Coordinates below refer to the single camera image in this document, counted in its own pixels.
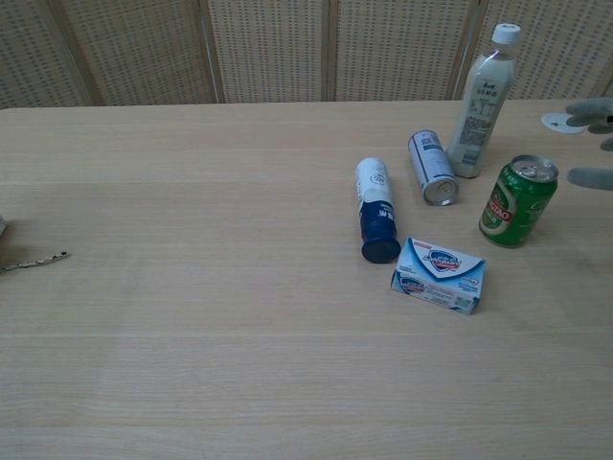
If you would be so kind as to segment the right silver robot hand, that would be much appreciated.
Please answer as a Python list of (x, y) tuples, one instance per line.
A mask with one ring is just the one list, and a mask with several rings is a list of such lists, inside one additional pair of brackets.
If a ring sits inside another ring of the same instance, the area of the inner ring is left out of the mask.
[[(573, 103), (566, 107), (568, 127), (586, 127), (589, 132), (599, 135), (612, 134), (612, 98), (601, 97)], [(567, 180), (583, 188), (612, 190), (612, 170), (573, 168), (567, 173)]]

